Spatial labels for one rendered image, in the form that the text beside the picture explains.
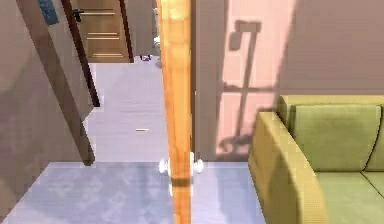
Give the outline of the white round door knob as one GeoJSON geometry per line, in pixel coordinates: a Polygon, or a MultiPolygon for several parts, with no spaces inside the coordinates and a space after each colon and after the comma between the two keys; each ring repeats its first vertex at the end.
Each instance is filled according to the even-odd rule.
{"type": "Polygon", "coordinates": [[[201,159],[194,160],[195,156],[194,153],[190,153],[190,172],[191,175],[194,175],[194,173],[200,174],[204,169],[204,162],[201,159]]]}
{"type": "Polygon", "coordinates": [[[170,161],[168,159],[161,160],[158,163],[158,170],[161,174],[167,174],[170,176],[170,161]]]}

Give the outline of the blue framed wall picture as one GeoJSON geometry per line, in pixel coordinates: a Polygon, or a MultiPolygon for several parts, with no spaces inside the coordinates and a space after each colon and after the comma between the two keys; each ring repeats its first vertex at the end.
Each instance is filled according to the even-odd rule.
{"type": "Polygon", "coordinates": [[[54,25],[59,22],[56,9],[52,0],[38,0],[40,10],[47,25],[54,25]]]}

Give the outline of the green sofa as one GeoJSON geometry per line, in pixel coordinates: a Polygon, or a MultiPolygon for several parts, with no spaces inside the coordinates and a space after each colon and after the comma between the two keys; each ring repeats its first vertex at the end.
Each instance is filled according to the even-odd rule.
{"type": "Polygon", "coordinates": [[[384,224],[384,96],[280,96],[248,165],[266,224],[384,224]]]}

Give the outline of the brown panelled room door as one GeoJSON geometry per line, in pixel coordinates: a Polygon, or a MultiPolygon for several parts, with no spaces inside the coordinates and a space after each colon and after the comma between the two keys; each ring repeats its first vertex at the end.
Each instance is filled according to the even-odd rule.
{"type": "Polygon", "coordinates": [[[89,63],[128,63],[129,53],[120,0],[71,0],[82,10],[77,22],[89,63]]]}

